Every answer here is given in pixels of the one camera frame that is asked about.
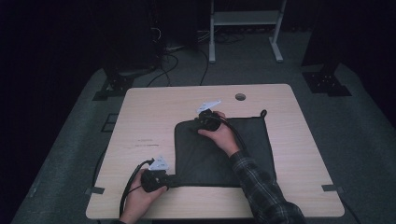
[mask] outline gray carpet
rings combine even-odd
[[[396,223],[394,128],[356,74],[343,65],[335,75],[352,96],[329,97],[310,92],[302,72],[318,71],[319,67],[300,66],[310,33],[280,34],[283,63],[276,63],[268,36],[246,35],[241,42],[216,45],[217,62],[209,65],[203,85],[291,85],[333,183],[344,189],[341,196],[361,223]],[[207,44],[200,48],[207,53]],[[206,67],[204,54],[185,49],[173,55],[178,57],[178,66],[169,72],[170,84],[199,85]],[[163,68],[169,69],[174,63],[174,58],[164,57]],[[134,87],[146,87],[161,72],[137,78]],[[85,216],[90,199],[85,190],[92,185],[95,165],[111,137],[111,133],[102,132],[103,125],[108,114],[119,113],[123,100],[92,100],[105,80],[103,70],[92,75],[13,223],[96,223]],[[160,77],[150,86],[167,85],[167,79]],[[343,217],[307,221],[356,223],[347,209]]]

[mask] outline black controller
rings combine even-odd
[[[152,192],[156,189],[160,189],[163,186],[166,186],[168,189],[172,187],[170,175],[167,175],[165,170],[145,170],[142,174],[140,182],[142,183],[142,187],[145,192]]]
[[[205,129],[214,132],[221,125],[220,116],[212,112],[210,109],[202,111],[198,118],[195,119],[201,123]]]

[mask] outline hand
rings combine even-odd
[[[222,119],[225,119],[223,113],[219,111],[214,111],[214,113],[217,113]],[[228,157],[231,157],[235,152],[239,151],[239,147],[233,137],[233,131],[223,123],[221,123],[219,128],[214,132],[200,129],[198,133],[212,139],[219,148],[227,153]]]
[[[120,221],[127,224],[136,223],[139,218],[147,213],[151,204],[167,190],[166,186],[164,186],[150,193],[145,192],[145,190],[140,187],[140,178],[144,171],[144,169],[140,170],[136,174],[134,182],[132,182],[131,185],[131,190],[137,189],[130,192],[125,200],[125,209],[120,217]]]

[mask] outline person's right hand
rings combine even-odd
[[[222,119],[226,119],[223,113],[219,111],[214,111],[214,113],[217,113]],[[239,147],[233,137],[233,131],[223,123],[221,123],[219,128],[214,132],[200,129],[198,133],[212,139],[219,148],[227,153],[228,157],[231,157],[235,152],[239,151]]]

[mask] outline person's left hand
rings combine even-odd
[[[140,170],[136,174],[130,190],[139,188],[129,193],[125,200],[125,209],[120,217],[120,221],[127,224],[136,223],[139,218],[147,213],[151,204],[167,190],[167,187],[164,186],[150,193],[145,192],[145,190],[140,187],[140,178],[144,171],[144,169]]]

